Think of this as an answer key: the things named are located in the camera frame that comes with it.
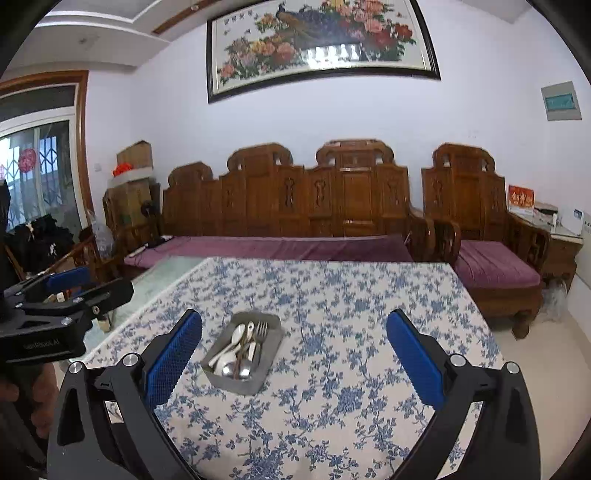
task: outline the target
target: purple seat cushion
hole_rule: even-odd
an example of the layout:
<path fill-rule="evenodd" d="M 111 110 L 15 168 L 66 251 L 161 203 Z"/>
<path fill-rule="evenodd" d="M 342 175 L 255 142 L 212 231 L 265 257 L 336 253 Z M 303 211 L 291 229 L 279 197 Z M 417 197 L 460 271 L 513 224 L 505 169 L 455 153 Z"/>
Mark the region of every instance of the purple seat cushion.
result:
<path fill-rule="evenodd" d="M 150 268 L 165 257 L 234 257 L 269 260 L 412 262 L 400 235 L 354 238 L 179 236 L 146 249 L 127 265 Z"/>
<path fill-rule="evenodd" d="M 466 288 L 527 288 L 538 272 L 500 242 L 462 240 L 454 270 Z"/>

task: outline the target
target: tiled floor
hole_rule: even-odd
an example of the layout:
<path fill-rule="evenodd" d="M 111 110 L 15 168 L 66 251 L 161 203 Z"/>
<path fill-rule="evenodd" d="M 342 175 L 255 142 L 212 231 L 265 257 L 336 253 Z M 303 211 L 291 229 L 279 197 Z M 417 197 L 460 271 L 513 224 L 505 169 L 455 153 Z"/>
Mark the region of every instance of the tiled floor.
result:
<path fill-rule="evenodd" d="M 517 362 L 524 374 L 547 480 L 591 417 L 591 344 L 568 312 L 558 322 L 538 318 L 523 340 L 515 340 L 509 321 L 491 327 L 505 360 Z"/>

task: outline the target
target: blue floral tablecloth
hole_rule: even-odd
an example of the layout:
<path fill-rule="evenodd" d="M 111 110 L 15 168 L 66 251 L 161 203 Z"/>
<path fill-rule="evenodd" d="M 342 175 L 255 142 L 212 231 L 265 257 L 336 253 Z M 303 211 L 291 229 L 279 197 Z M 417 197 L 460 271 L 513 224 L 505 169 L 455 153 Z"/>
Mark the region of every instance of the blue floral tablecloth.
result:
<path fill-rule="evenodd" d="M 156 415 L 183 457 L 212 480 L 389 478 L 433 415 L 386 339 L 401 308 L 421 333 L 474 365 L 500 368 L 494 337 L 446 264 L 210 258 L 163 292 L 86 359 L 89 367 L 141 352 L 184 311 L 203 318 L 203 340 Z M 201 371 L 233 312 L 279 315 L 285 338 L 263 389 L 244 397 L 213 388 Z M 442 474 L 457 468 L 479 406 Z"/>

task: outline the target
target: hand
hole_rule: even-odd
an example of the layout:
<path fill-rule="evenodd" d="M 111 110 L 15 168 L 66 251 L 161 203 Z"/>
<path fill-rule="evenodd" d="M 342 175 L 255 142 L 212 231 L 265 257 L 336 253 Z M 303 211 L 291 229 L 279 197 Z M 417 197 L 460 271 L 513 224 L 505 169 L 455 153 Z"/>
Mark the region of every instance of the hand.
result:
<path fill-rule="evenodd" d="M 49 437 L 59 392 L 53 364 L 43 365 L 41 375 L 33 384 L 33 401 L 37 402 L 37 408 L 31 415 L 31 423 L 37 428 L 39 438 Z"/>
<path fill-rule="evenodd" d="M 45 439 L 49 436 L 58 393 L 53 364 L 45 364 L 33 384 L 33 401 L 37 403 L 37 408 L 31 415 L 31 423 L 37 429 L 39 438 Z M 18 400 L 18 396 L 19 391 L 16 385 L 0 379 L 0 401 L 14 402 Z"/>

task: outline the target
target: fork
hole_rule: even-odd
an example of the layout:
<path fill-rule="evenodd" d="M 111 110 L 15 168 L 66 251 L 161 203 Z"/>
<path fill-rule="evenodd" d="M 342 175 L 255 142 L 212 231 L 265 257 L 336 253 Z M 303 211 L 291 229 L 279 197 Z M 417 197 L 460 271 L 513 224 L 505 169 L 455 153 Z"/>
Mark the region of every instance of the fork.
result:
<path fill-rule="evenodd" d="M 255 347 L 254 350 L 252 351 L 252 356 L 250 355 L 250 352 L 248 357 L 249 360 L 253 360 L 254 356 L 255 356 L 255 352 L 257 352 L 257 356 L 256 356 L 256 362 L 253 362 L 253 366 L 254 368 L 258 368 L 258 365 L 261 361 L 261 350 L 262 350 L 262 343 L 266 340 L 267 338 L 267 333 L 269 331 L 269 324 L 267 322 L 259 322 L 256 326 L 255 329 L 255 334 L 254 334 L 254 341 L 255 341 Z"/>

